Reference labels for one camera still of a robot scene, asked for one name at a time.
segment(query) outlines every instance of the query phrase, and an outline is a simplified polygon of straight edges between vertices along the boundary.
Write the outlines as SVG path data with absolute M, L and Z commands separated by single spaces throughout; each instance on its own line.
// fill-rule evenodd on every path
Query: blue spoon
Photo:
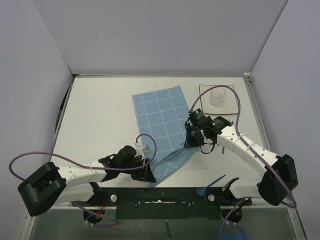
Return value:
M 212 186 L 213 184 L 219 182 L 219 181 L 220 181 L 221 179 L 223 179 L 225 176 L 226 176 L 226 174 L 223 175 L 223 176 L 221 176 L 221 177 L 219 177 L 218 179 L 214 180 L 212 183 L 210 183 L 210 184 L 209 184 L 208 186 L 206 186 L 206 187 L 197 187 L 196 190 L 195 190 L 195 191 L 196 191 L 196 194 L 197 194 L 198 196 L 200 196 L 200 197 L 204 196 L 205 193 L 206 193 L 206 189 L 207 189 L 208 187 L 210 187 L 210 186 Z

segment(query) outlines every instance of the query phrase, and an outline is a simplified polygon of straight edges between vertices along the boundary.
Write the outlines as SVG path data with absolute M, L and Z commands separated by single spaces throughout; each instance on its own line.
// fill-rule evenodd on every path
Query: gray wall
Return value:
M 23 152 L 52 150 L 72 76 L 31 0 L 1 1 L 0 33 L 0 233 L 1 239 L 15 240 L 27 210 L 9 161 Z M 26 157 L 13 167 L 26 177 L 45 160 Z
M 253 69 L 273 150 L 295 159 L 293 191 L 310 240 L 319 239 L 320 1 L 290 0 Z
M 34 0 L 74 74 L 242 75 L 288 0 Z

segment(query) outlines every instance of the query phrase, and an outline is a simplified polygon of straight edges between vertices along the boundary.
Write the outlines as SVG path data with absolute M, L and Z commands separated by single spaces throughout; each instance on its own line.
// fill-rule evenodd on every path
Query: folded cloth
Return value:
M 139 132 L 151 135 L 157 146 L 156 156 L 150 163 L 156 179 L 156 183 L 149 184 L 153 188 L 181 168 L 197 150 L 183 147 L 189 107 L 180 86 L 135 94 L 132 99 Z M 141 140 L 149 145 L 146 157 L 150 158 L 154 145 L 147 136 Z

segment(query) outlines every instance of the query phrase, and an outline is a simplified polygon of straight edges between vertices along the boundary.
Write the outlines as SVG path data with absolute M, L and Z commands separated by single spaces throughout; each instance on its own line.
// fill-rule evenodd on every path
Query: blue cloth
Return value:
M 150 163 L 156 179 L 156 183 L 149 183 L 153 188 L 181 168 L 197 150 L 184 148 L 189 107 L 180 86 L 132 95 L 132 99 L 139 132 L 151 135 L 157 146 L 157 154 Z M 141 140 L 149 145 L 146 157 L 151 158 L 155 150 L 153 142 L 147 136 Z

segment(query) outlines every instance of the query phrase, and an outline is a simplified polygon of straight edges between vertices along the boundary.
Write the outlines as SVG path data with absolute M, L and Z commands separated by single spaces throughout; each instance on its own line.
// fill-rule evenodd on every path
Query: bolt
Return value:
M 116 195 L 111 195 L 110 200 L 114 203 L 118 200 L 118 197 Z
M 215 195 L 210 194 L 210 195 L 208 196 L 208 199 L 209 199 L 210 202 L 213 202 L 213 201 L 215 200 Z

